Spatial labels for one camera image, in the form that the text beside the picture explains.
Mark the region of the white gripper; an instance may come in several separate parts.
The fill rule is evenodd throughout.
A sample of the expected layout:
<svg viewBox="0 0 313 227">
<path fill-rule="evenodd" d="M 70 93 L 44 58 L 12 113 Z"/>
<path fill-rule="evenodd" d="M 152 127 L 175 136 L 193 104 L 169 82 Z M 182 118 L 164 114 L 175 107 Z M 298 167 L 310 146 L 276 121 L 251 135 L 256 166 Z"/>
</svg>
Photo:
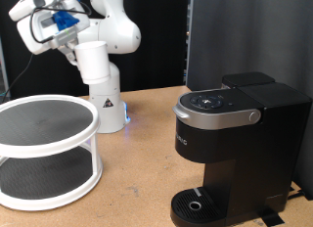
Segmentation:
<svg viewBox="0 0 313 227">
<path fill-rule="evenodd" d="M 62 48 L 73 65 L 77 60 L 69 43 L 89 25 L 90 8 L 80 0 L 20 0 L 16 4 L 17 29 L 27 49 L 39 55 Z"/>
</svg>

